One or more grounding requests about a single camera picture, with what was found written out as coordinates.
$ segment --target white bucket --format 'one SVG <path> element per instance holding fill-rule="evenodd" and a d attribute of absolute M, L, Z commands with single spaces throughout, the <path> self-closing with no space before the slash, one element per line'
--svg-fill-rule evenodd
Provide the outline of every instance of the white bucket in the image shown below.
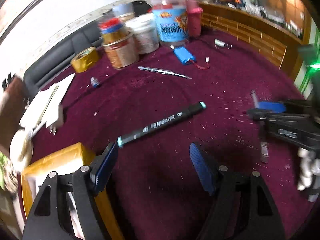
<path fill-rule="evenodd" d="M 133 33 L 133 39 L 139 54 L 147 54 L 159 48 L 159 40 L 153 13 L 143 14 L 125 22 Z"/>

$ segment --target red wire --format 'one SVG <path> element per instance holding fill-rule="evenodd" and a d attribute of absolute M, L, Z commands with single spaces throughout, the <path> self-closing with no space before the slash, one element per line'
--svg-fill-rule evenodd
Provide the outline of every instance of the red wire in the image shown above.
<path fill-rule="evenodd" d="M 209 66 L 209 62 L 207 62 L 207 67 L 201 67 L 199 66 L 197 63 L 195 63 L 192 59 L 189 59 L 189 61 L 191 61 L 197 68 L 200 68 L 202 70 L 205 70 L 205 69 L 209 69 L 210 66 Z"/>

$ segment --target red jar lid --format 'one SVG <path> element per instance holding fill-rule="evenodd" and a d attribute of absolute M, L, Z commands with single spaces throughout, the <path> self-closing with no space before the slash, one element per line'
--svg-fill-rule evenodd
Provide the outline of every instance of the red jar lid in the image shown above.
<path fill-rule="evenodd" d="M 101 29 L 106 29 L 106 28 L 112 27 L 114 25 L 118 25 L 120 23 L 121 22 L 120 22 L 120 20 L 118 18 L 112 18 L 112 19 L 110 19 L 110 20 L 108 20 L 108 21 L 106 21 L 104 23 L 100 23 L 99 27 Z"/>

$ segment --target blue labeled jar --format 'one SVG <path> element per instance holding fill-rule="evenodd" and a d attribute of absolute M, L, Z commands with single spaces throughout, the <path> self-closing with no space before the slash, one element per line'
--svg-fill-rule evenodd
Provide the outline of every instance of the blue labeled jar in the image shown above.
<path fill-rule="evenodd" d="M 189 38 L 186 0 L 151 0 L 160 44 L 184 46 Z"/>

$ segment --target brick pattern wood panel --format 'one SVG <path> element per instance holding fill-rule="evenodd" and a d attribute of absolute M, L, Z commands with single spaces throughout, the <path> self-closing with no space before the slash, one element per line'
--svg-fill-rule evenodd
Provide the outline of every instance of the brick pattern wood panel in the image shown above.
<path fill-rule="evenodd" d="M 202 13 L 201 23 L 249 43 L 258 53 L 280 69 L 287 51 L 287 46 L 281 42 L 247 25 L 208 13 Z"/>

